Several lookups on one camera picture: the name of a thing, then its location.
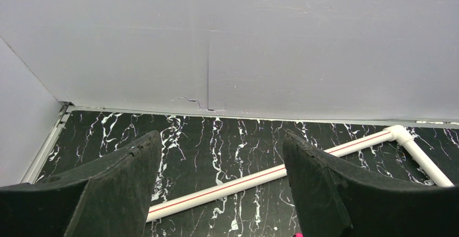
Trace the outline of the white PVC pipe frame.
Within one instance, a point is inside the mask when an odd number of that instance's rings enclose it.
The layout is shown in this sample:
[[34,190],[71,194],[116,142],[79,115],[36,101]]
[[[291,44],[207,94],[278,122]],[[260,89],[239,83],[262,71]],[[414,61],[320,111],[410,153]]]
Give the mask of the white PVC pipe frame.
[[[326,149],[325,152],[336,157],[342,157],[386,141],[395,141],[402,146],[437,186],[454,186],[453,182],[440,170],[433,160],[428,157],[420,146],[415,143],[415,138],[402,125],[386,127],[380,132]],[[177,199],[169,200],[151,206],[148,210],[146,221],[152,222],[157,219],[162,219],[199,205],[280,179],[286,175],[286,168],[282,164]]]

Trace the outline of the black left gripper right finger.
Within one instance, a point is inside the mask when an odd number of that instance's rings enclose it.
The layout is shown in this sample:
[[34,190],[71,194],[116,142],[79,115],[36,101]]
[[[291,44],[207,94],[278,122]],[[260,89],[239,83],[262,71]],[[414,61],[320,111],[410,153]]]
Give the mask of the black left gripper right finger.
[[350,163],[288,131],[284,164],[304,236],[458,236],[458,187],[427,186]]

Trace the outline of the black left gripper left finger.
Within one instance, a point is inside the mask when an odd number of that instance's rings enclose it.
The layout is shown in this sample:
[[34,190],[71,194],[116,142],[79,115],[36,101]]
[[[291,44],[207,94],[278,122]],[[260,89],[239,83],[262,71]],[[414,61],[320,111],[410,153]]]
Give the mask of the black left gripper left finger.
[[37,183],[1,188],[1,236],[142,236],[162,153],[150,131]]

